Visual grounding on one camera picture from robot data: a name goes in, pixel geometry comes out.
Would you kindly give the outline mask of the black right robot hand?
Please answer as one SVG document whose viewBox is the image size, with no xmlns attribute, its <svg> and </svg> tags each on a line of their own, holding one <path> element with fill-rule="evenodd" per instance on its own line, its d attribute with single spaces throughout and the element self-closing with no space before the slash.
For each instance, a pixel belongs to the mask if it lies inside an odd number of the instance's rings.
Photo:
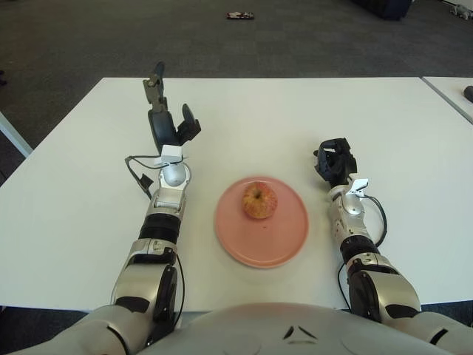
<svg viewBox="0 0 473 355">
<path fill-rule="evenodd" d="M 350 174 L 357 172 L 356 159 L 346 138 L 323 141 L 313 155 L 316 172 L 331 188 L 347 185 Z"/>
</svg>

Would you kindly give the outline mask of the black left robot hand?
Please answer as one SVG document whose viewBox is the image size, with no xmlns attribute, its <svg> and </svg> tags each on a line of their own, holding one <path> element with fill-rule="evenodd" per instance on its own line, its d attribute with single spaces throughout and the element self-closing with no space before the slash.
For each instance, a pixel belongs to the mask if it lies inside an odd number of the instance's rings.
<svg viewBox="0 0 473 355">
<path fill-rule="evenodd" d="M 163 74 L 165 63 L 159 61 L 151 75 L 143 80 L 146 99 L 151 105 L 148 111 L 149 124 L 152 131 L 154 144 L 159 153 L 164 145 L 182 146 L 192 141 L 200 132 L 200 122 L 194 117 L 188 104 L 183 104 L 183 122 L 175 127 L 173 117 L 169 111 L 167 98 L 164 95 Z"/>
</svg>

